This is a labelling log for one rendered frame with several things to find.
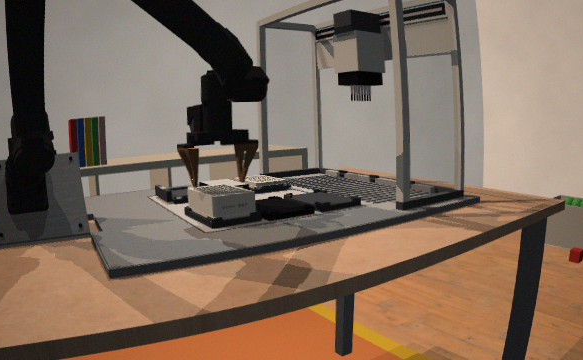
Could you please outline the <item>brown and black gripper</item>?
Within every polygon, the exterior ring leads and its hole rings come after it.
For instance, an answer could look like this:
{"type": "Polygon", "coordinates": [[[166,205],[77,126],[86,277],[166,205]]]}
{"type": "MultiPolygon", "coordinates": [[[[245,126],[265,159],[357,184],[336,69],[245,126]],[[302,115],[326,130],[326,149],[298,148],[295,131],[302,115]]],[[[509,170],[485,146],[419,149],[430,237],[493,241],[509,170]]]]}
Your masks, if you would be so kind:
{"type": "Polygon", "coordinates": [[[218,106],[218,102],[201,105],[202,132],[188,132],[189,144],[177,144],[177,151],[187,168],[193,187],[197,188],[198,185],[199,163],[199,148],[194,146],[213,145],[214,141],[220,141],[220,145],[234,145],[239,180],[244,182],[259,147],[258,140],[249,140],[248,129],[232,129],[232,101],[223,102],[223,106],[218,106]],[[246,155],[243,165],[244,151],[246,155]]]}

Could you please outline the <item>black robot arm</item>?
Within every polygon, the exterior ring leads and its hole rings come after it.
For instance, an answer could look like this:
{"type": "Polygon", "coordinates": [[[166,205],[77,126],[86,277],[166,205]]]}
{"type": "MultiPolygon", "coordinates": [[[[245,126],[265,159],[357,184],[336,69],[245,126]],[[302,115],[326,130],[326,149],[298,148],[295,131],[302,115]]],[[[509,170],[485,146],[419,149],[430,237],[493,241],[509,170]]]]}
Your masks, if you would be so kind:
{"type": "MultiPolygon", "coordinates": [[[[253,66],[238,38],[193,0],[131,1],[210,64],[213,70],[201,76],[202,103],[223,106],[231,98],[232,102],[265,98],[269,78],[263,69],[253,66]]],[[[45,0],[5,0],[5,16],[13,106],[5,162],[7,208],[11,215],[46,211],[45,173],[53,167],[57,153],[45,111],[45,0]]]]}

